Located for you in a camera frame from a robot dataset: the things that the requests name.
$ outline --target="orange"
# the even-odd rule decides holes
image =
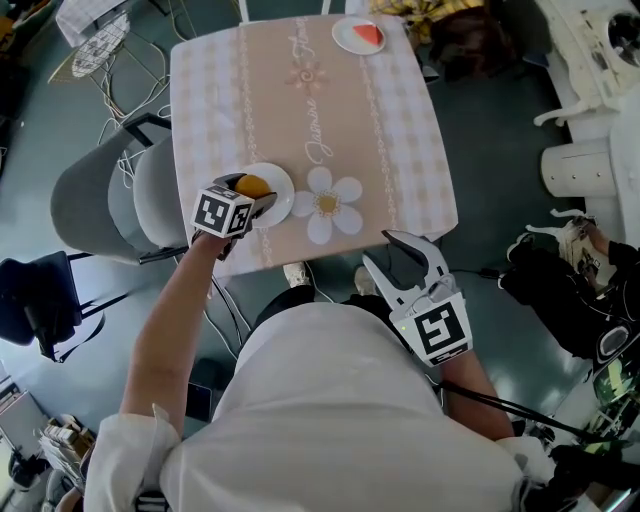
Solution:
[[[266,181],[253,174],[247,174],[238,180],[235,191],[252,199],[259,199],[271,193]]]

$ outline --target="table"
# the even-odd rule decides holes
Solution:
[[[188,238],[196,193],[267,161],[292,178],[292,214],[238,242],[230,276],[385,243],[383,229],[436,239],[457,224],[429,93],[401,20],[369,57],[346,52],[342,15],[245,25],[171,53],[173,145]]]

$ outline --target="green floor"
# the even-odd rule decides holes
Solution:
[[[249,2],[252,18],[277,18],[319,13],[321,1]],[[334,2],[339,12],[342,2]],[[198,34],[237,25],[228,0],[187,0]],[[133,28],[164,50],[179,42],[168,18],[145,1],[133,5]],[[188,33],[184,17],[179,29]],[[160,72],[158,54],[135,48]],[[49,198],[58,176],[95,144],[107,118],[106,108],[88,81],[48,85],[47,78],[69,53],[55,24],[31,46],[28,61],[32,82],[20,123],[16,125],[4,174],[0,180],[0,258],[30,260],[62,249],[49,218]],[[517,79],[516,70],[491,80],[430,86],[453,177],[459,225],[446,235],[443,252],[451,268],[505,268],[506,247],[526,223],[546,224],[548,211],[568,203],[550,197],[539,178],[541,151],[564,142],[553,125],[536,128],[532,119],[557,101],[544,72]],[[117,63],[113,87],[116,99],[129,109],[150,87],[147,77],[126,58]],[[168,103],[168,95],[150,111]],[[120,216],[133,215],[130,191],[114,182]],[[387,257],[386,251],[381,254]],[[401,278],[415,276],[392,252]],[[318,284],[336,300],[354,291],[352,272],[358,254],[313,263]],[[38,348],[0,344],[0,358],[17,383],[29,389],[51,414],[72,413],[90,427],[117,410],[133,341],[154,300],[173,271],[171,261],[131,267],[100,258],[74,265],[81,302],[132,288],[136,293],[108,311],[100,336],[78,349],[64,364],[38,355]],[[544,412],[585,372],[585,364],[564,352],[528,309],[518,305],[494,281],[458,273],[464,288],[476,350],[501,396]],[[279,270],[234,278],[229,290],[250,320],[286,286]],[[219,302],[210,310],[232,337],[228,313]],[[219,337],[203,322],[200,355],[230,367]],[[78,336],[94,327],[86,322]]]

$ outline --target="white shirt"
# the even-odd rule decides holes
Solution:
[[[131,510],[142,484],[174,512],[500,512],[523,478],[516,452],[537,479],[553,474],[537,439],[494,443],[446,417],[395,335],[352,306],[262,324],[211,424],[186,441],[154,410],[101,423],[86,510]]]

